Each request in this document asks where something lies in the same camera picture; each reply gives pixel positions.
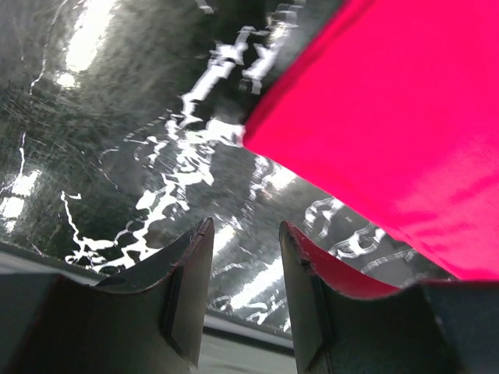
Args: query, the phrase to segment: black marble surface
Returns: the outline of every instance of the black marble surface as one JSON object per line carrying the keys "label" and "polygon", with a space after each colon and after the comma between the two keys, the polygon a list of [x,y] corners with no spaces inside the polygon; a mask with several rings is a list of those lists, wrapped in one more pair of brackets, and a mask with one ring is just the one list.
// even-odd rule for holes
{"label": "black marble surface", "polygon": [[339,4],[2,0],[0,241],[115,273],[212,216],[209,308],[286,332],[281,220],[390,284],[446,277],[240,146],[243,119]]}

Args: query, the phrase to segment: marble table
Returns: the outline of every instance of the marble table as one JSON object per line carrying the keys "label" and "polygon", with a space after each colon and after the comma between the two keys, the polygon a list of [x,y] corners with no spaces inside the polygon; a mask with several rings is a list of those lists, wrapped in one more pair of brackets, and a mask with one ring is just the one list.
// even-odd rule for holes
{"label": "marble table", "polygon": [[211,216],[208,308],[280,333],[282,220],[390,284],[448,277],[241,147],[244,118],[340,4],[2,0],[0,241],[111,274]]}

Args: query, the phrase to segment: folded red cloth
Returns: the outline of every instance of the folded red cloth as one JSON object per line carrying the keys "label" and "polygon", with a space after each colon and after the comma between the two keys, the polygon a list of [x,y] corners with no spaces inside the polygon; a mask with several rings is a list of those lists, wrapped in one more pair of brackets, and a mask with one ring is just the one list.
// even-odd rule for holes
{"label": "folded red cloth", "polygon": [[245,146],[462,279],[499,278],[499,1],[350,0]]}

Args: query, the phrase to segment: glossy surface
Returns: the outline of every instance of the glossy surface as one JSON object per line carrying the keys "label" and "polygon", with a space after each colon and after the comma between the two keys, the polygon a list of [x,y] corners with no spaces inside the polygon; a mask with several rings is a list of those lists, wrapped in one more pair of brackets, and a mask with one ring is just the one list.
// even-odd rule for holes
{"label": "glossy surface", "polygon": [[258,95],[337,6],[0,2],[0,240],[115,273],[212,216],[209,307],[284,331],[281,220],[388,283],[445,276],[240,146]]}

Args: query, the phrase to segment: red cloth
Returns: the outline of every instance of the red cloth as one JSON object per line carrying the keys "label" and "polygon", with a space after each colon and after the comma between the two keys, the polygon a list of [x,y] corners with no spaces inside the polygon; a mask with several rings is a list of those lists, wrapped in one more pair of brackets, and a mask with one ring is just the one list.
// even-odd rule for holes
{"label": "red cloth", "polygon": [[498,0],[350,0],[244,144],[457,277],[498,279],[498,20]]}

